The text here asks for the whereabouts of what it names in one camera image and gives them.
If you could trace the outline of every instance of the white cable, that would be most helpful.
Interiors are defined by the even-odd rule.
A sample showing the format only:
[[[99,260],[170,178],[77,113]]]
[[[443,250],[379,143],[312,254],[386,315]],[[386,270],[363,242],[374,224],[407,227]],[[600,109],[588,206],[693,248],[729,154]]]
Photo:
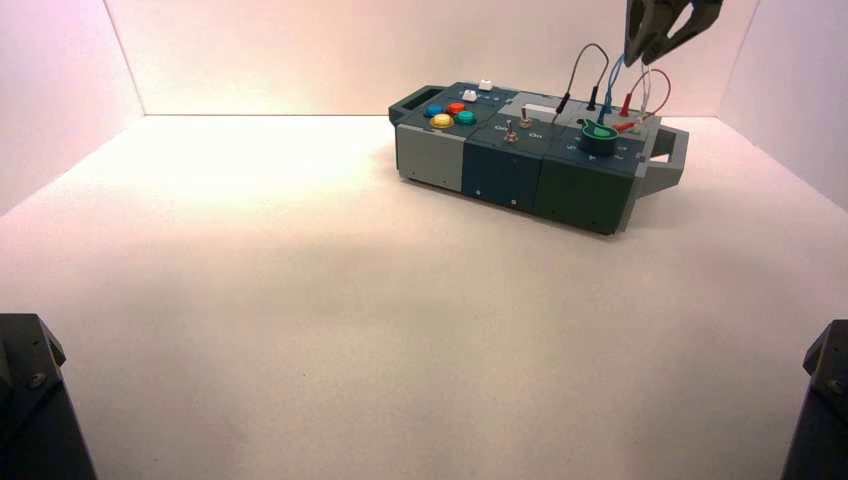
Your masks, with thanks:
[[[642,74],[644,75],[647,65],[645,62],[642,62]],[[648,114],[648,100],[651,98],[651,75],[645,75],[645,80],[642,82],[642,116]]]

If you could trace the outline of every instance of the blue button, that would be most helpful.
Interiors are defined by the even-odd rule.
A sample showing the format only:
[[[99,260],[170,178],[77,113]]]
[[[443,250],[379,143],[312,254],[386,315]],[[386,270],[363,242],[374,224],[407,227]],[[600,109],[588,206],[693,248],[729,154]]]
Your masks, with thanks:
[[[430,118],[435,117],[440,113],[445,113],[445,109],[442,108],[441,105],[430,105],[429,107],[427,107],[427,111],[424,112],[424,116]]]

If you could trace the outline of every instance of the red cable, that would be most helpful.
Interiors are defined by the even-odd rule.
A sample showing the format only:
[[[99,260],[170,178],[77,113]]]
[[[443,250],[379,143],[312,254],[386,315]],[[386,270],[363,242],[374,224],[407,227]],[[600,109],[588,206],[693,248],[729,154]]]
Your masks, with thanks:
[[[647,72],[643,73],[642,75],[640,75],[639,79],[636,80],[636,83],[633,85],[633,88],[630,89],[630,93],[627,94],[627,98],[630,99],[630,98],[633,97],[633,93],[636,92],[636,87],[638,87],[639,84],[645,80],[645,77],[647,77],[648,75],[651,74],[651,72],[657,72],[660,75],[662,75],[663,77],[665,77],[665,81],[668,83],[668,91],[665,93],[665,99],[660,104],[660,106],[657,107],[657,109],[654,110],[653,112],[642,117],[639,120],[639,122],[641,122],[642,120],[644,120],[648,117],[656,115],[657,112],[659,112],[660,110],[663,109],[663,107],[665,107],[665,105],[668,103],[668,99],[671,98],[671,78],[668,77],[668,74],[666,74],[665,72],[663,72],[662,70],[660,70],[658,68],[653,68],[653,69],[648,70]],[[630,130],[631,128],[635,127],[637,123],[638,122],[622,123],[622,124],[619,124],[619,125],[613,125],[613,128],[618,130],[619,133],[623,133],[623,132],[626,132],[627,130]]]
[[[668,82],[668,91],[665,93],[665,100],[663,100],[663,103],[661,103],[661,104],[660,104],[660,106],[659,106],[659,107],[657,107],[657,109],[656,109],[656,110],[654,110],[653,112],[649,113],[649,114],[648,114],[648,116],[649,116],[649,117],[650,117],[651,115],[656,115],[656,114],[657,114],[657,112],[659,112],[660,110],[662,110],[662,109],[663,109],[663,107],[665,107],[665,104],[666,104],[666,103],[668,103],[668,99],[671,97],[671,79],[670,79],[670,78],[668,78],[668,75],[667,75],[665,72],[663,72],[662,70],[660,70],[660,69],[658,69],[658,68],[652,68],[651,70],[648,70],[647,72],[645,72],[645,73],[643,73],[642,75],[640,75],[640,76],[639,76],[639,79],[638,79],[638,80],[636,80],[636,83],[633,85],[633,88],[631,88],[631,89],[630,89],[630,95],[632,96],[632,95],[633,95],[633,93],[635,93],[635,92],[636,92],[636,87],[638,87],[638,86],[639,86],[639,83],[641,83],[642,81],[644,81],[644,80],[645,80],[645,77],[647,77],[648,75],[650,75],[650,74],[651,74],[651,72],[657,72],[657,73],[659,73],[660,75],[662,75],[663,77],[665,77],[665,81],[666,81],[666,82]]]

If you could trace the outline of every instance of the yellow button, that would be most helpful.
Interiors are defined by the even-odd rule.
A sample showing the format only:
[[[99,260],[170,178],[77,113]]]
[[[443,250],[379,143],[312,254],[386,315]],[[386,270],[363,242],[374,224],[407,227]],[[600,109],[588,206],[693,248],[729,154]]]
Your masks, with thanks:
[[[436,128],[450,128],[453,126],[453,118],[447,113],[440,113],[430,119],[430,125]]]

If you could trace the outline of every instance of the red button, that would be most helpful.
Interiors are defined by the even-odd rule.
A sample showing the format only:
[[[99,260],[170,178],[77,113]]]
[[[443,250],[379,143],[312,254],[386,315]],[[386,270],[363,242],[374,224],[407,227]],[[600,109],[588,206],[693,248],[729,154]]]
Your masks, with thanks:
[[[450,105],[448,105],[448,113],[451,114],[451,115],[456,115],[457,113],[459,113],[463,110],[465,110],[465,104],[464,103],[456,102],[456,103],[451,103]]]

